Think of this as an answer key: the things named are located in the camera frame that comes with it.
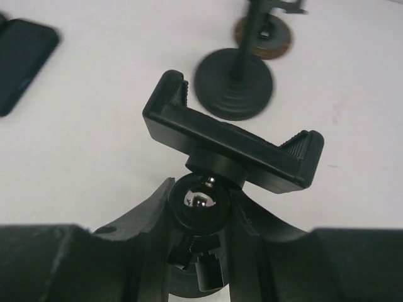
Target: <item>white table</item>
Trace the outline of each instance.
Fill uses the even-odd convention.
[[[0,223],[91,230],[148,197],[186,156],[151,139],[142,108],[162,73],[192,80],[199,60],[234,47],[241,0],[2,0],[0,9],[60,28],[64,40],[20,104],[0,119]],[[281,17],[295,44],[268,62],[275,94],[236,123],[275,144],[302,129],[326,146],[312,187],[245,192],[285,221],[403,228],[403,6],[308,0]],[[205,112],[193,92],[189,106]],[[228,301],[228,290],[201,301]],[[172,297],[170,301],[184,301]]]

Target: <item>brown round base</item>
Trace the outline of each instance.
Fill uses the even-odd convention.
[[[262,60],[272,60],[272,59],[277,59],[278,57],[281,57],[290,48],[290,46],[292,44],[292,40],[293,40],[291,29],[288,27],[288,25],[283,20],[281,20],[280,18],[278,18],[276,16],[271,16],[271,18],[273,20],[275,20],[277,23],[281,23],[283,25],[283,27],[287,29],[288,38],[283,40],[281,42],[280,46],[276,46],[274,48],[264,48],[262,46],[254,46],[253,53],[255,55],[257,55],[259,58],[261,58]],[[242,40],[242,31],[244,28],[245,21],[246,21],[246,18],[240,19],[237,22],[236,27],[235,27],[234,38],[238,45],[241,43],[241,40]]]

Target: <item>white surface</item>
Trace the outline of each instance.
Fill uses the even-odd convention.
[[[208,52],[233,47],[241,0],[0,0],[57,26],[64,41],[18,107],[0,119],[0,223],[92,230],[148,197],[186,156],[153,141],[141,111],[162,73],[192,80]],[[268,62],[275,95],[237,125],[280,144],[302,129],[326,139],[312,187],[245,191],[304,230],[403,228],[403,6],[308,0],[281,17],[295,44]],[[192,108],[205,112],[193,92]],[[201,301],[228,301],[228,290]],[[171,301],[184,301],[171,298]]]

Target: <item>smartphone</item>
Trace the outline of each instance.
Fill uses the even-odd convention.
[[[31,21],[7,21],[0,30],[0,116],[6,116],[59,44],[57,32]]]

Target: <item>round base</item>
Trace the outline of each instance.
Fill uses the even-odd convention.
[[[238,21],[235,27],[235,41],[240,44],[246,18]],[[253,41],[253,53],[263,60],[277,59],[284,55],[292,43],[291,29],[276,16],[270,17],[273,30],[269,38],[257,38]]]
[[[269,103],[273,80],[266,64],[250,54],[243,81],[233,82],[230,70],[238,49],[211,53],[197,67],[193,85],[201,105],[219,118],[241,121],[256,116]]]

